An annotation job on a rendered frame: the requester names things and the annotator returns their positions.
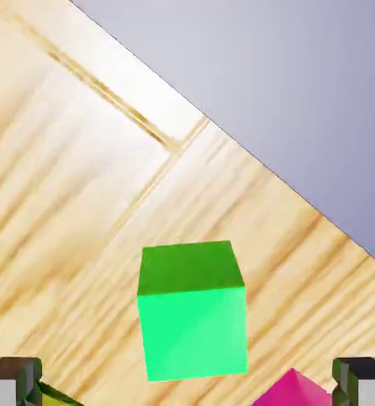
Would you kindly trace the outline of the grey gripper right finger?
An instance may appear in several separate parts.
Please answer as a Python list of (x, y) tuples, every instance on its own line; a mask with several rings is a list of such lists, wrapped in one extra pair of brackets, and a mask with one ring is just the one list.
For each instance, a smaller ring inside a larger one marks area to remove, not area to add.
[(375, 406), (375, 358), (335, 358), (332, 406)]

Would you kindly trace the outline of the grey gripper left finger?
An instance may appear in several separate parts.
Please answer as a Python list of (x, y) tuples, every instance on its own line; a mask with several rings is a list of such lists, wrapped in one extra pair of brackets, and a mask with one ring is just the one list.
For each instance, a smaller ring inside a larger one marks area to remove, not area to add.
[(0, 357), (0, 406), (43, 406), (42, 362), (33, 357)]

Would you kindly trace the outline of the small magenta cube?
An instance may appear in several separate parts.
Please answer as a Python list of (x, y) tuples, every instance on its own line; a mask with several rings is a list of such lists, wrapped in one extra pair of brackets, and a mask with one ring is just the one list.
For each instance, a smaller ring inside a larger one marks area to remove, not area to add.
[(251, 406), (332, 406), (331, 394), (294, 368)]

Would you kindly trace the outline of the small yellow-green cube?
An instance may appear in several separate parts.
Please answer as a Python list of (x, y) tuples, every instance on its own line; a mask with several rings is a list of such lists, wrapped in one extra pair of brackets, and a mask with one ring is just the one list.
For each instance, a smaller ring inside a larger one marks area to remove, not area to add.
[(84, 406), (83, 403), (62, 393), (45, 382), (38, 381), (36, 386), (42, 394), (42, 406)]

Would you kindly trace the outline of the small green cube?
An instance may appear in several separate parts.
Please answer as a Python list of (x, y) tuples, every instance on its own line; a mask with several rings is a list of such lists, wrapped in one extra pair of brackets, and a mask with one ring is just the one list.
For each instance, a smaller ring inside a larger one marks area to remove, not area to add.
[(245, 374), (246, 303), (229, 241), (145, 247), (137, 304), (147, 379)]

